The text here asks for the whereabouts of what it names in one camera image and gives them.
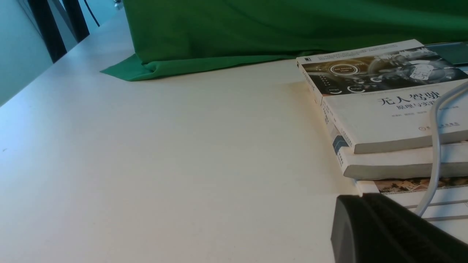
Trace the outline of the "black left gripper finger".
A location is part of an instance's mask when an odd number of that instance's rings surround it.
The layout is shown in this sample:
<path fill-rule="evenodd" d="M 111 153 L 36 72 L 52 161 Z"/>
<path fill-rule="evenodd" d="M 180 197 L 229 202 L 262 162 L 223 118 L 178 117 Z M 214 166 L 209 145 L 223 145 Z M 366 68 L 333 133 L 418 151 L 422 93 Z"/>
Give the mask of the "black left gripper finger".
<path fill-rule="evenodd" d="M 336 263 L 466 263 L 467 244 L 381 194 L 336 198 Z"/>

